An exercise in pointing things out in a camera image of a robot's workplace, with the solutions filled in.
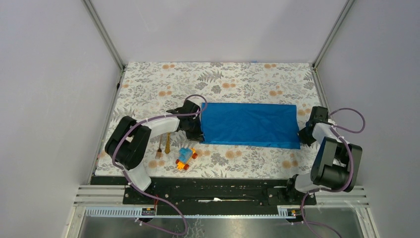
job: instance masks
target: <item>blue cloth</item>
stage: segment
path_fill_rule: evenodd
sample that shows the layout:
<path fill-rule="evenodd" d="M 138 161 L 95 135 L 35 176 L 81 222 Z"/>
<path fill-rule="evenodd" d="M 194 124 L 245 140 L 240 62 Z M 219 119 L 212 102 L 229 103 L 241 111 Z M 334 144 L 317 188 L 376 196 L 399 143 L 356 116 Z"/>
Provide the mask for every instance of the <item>blue cloth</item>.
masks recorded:
<path fill-rule="evenodd" d="M 201 130 L 204 144 L 300 149 L 296 105 L 209 103 Z"/>

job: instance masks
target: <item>black mounting plate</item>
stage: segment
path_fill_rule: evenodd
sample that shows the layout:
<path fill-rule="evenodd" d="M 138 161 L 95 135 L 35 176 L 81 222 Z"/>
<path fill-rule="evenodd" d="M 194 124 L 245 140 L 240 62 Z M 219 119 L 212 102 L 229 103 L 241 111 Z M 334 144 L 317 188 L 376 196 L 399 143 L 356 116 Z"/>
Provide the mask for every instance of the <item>black mounting plate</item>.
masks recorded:
<path fill-rule="evenodd" d="M 300 205 L 303 193 L 286 193 L 285 179 L 165 178 L 152 177 L 145 192 L 175 204 L 184 215 L 278 215 L 277 205 Z M 215 198 L 224 201 L 212 201 Z M 154 200 L 126 187 L 123 204 L 153 205 Z M 306 205 L 315 205 L 308 197 Z M 177 215 L 159 201 L 157 215 Z"/>

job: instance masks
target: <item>floral tablecloth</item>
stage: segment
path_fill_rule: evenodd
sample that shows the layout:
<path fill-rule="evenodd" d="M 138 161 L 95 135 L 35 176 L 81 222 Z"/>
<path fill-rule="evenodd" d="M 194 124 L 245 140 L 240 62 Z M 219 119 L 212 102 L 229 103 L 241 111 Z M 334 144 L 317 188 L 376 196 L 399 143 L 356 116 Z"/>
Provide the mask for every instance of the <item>floral tablecloth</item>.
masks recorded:
<path fill-rule="evenodd" d="M 299 128 L 303 128 L 319 98 L 307 63 L 151 63 L 127 66 L 105 142 L 119 120 L 161 115 L 182 105 L 191 94 L 209 102 L 295 104 Z M 162 150 L 166 136 L 163 137 Z M 252 146 L 204 145 L 171 134 L 171 152 L 155 159 L 159 137 L 151 138 L 143 159 L 150 176 L 276 178 L 285 179 L 311 169 L 317 145 L 300 150 Z M 181 147 L 194 147 L 198 158 L 188 170 L 178 170 L 175 160 Z M 104 150 L 98 155 L 97 176 L 121 176 Z"/>

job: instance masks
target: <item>white wall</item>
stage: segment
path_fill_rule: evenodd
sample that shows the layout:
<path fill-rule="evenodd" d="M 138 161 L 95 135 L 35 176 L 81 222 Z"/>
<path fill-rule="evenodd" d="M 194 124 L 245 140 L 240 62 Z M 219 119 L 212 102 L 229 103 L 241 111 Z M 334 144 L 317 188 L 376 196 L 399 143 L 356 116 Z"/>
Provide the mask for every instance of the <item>white wall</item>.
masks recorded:
<path fill-rule="evenodd" d="M 346 0 L 93 0 L 129 61 L 312 62 Z"/>
<path fill-rule="evenodd" d="M 80 0 L 0 3 L 0 237 L 60 237 L 118 68 Z"/>
<path fill-rule="evenodd" d="M 319 74 L 330 107 L 365 116 L 359 135 L 365 186 L 383 238 L 419 237 L 420 1 L 356 1 Z M 360 128 L 357 116 L 337 121 Z"/>

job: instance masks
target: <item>wooden brush handle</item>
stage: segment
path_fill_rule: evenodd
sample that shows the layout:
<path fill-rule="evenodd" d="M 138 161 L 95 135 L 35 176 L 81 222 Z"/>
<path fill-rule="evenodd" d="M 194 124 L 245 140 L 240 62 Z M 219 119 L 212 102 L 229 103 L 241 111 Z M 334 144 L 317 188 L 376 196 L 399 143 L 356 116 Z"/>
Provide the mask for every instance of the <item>wooden brush handle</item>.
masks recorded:
<path fill-rule="evenodd" d="M 166 154 L 170 153 L 170 133 L 168 133 L 168 139 L 166 141 L 166 146 L 165 146 L 165 153 Z"/>

